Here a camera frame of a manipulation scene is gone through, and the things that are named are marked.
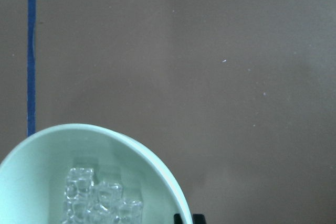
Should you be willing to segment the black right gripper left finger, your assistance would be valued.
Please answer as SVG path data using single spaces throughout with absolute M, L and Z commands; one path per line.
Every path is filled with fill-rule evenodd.
M 174 215 L 174 224 L 183 224 L 183 220 L 180 214 Z

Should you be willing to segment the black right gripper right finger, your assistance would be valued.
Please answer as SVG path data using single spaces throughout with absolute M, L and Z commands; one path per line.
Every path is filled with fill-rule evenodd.
M 206 218 L 203 214 L 192 215 L 193 224 L 207 224 Z

